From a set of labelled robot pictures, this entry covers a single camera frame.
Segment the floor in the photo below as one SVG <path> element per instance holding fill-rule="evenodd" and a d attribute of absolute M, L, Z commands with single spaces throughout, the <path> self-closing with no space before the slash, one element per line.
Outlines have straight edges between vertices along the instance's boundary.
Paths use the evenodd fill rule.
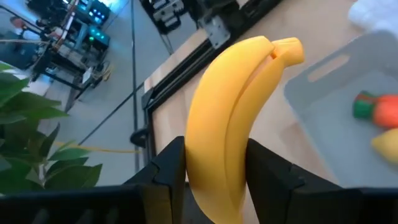
<path fill-rule="evenodd" d="M 135 128 L 144 125 L 141 109 L 143 89 L 137 90 L 137 125 L 134 127 L 133 61 L 132 35 L 134 28 L 136 48 L 136 86 L 139 86 L 169 56 L 152 21 L 143 10 L 139 1 L 107 0 L 111 4 L 113 15 L 104 25 L 104 31 L 110 35 L 111 43 L 107 60 L 114 67 L 107 82 L 95 89 L 88 90 L 69 111 L 69 117 L 53 119 L 42 123 L 42 129 L 49 132 L 59 122 L 60 132 L 56 141 L 75 140 L 83 146 L 110 150 L 132 150 L 134 146 L 129 137 Z M 27 10 L 24 0 L 5 0 L 9 8 L 17 11 L 26 19 L 34 21 L 34 15 Z M 168 35 L 172 49 L 177 49 L 196 30 L 188 15 L 182 18 L 182 25 Z M 46 97 L 64 101 L 67 86 L 54 82 Z M 115 108 L 125 101 L 112 116 Z M 98 185 L 117 185 L 128 180 L 143 167 L 142 153 L 92 152 L 87 164 L 103 164 Z"/>

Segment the toy banana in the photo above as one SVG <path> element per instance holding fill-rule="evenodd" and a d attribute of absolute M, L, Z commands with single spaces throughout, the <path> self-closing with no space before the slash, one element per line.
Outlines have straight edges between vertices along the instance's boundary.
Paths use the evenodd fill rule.
<path fill-rule="evenodd" d="M 301 62 L 298 39 L 253 37 L 226 49 L 201 78 L 188 116 L 185 149 L 194 198 L 213 222 L 243 221 L 250 130 L 283 69 Z"/>

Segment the table surface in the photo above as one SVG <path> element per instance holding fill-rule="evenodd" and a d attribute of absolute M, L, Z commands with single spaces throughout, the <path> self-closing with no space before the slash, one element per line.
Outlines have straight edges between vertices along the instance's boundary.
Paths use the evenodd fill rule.
<path fill-rule="evenodd" d="M 239 3 L 242 5 L 246 1 L 241 0 Z M 259 113 L 250 138 L 290 162 L 335 183 L 337 181 L 305 137 L 285 100 L 283 90 L 289 79 L 363 33 L 348 20 L 348 11 L 353 3 L 354 0 L 284 0 L 240 38 L 243 40 L 264 35 L 270 40 L 297 37 L 302 41 L 305 62 L 285 70 L 279 86 Z M 193 34 L 145 81 L 145 91 L 160 82 L 205 39 L 203 30 Z M 184 135 L 190 102 L 203 72 L 198 73 L 153 112 L 158 153 L 175 136 Z M 245 223 L 252 223 L 255 213 L 251 206 L 244 207 L 244 214 Z"/>

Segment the yellow cable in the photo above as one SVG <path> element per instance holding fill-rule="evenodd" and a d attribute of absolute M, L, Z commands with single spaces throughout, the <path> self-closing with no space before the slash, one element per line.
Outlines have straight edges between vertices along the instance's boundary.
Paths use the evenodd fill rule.
<path fill-rule="evenodd" d="M 63 142 L 55 142 L 54 144 L 56 146 L 64 145 Z M 98 147 L 79 146 L 79 145 L 76 145 L 76 144 L 71 144 L 68 147 L 84 149 L 84 150 L 87 150 L 87 151 L 97 151 L 97 152 L 141 153 L 141 151 L 138 151 L 138 150 L 110 150 L 110 149 L 101 149 L 101 148 L 98 148 Z"/>

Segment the gray plastic tray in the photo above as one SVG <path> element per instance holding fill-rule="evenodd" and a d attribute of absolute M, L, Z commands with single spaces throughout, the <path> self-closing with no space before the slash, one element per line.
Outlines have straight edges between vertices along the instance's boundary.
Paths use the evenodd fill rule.
<path fill-rule="evenodd" d="M 341 55 L 349 57 L 345 64 L 309 81 Z M 398 165 L 385 161 L 370 145 L 384 130 L 353 118 L 352 104 L 361 90 L 398 94 L 398 41 L 392 34 L 358 37 L 291 79 L 285 97 L 342 187 L 398 187 Z"/>

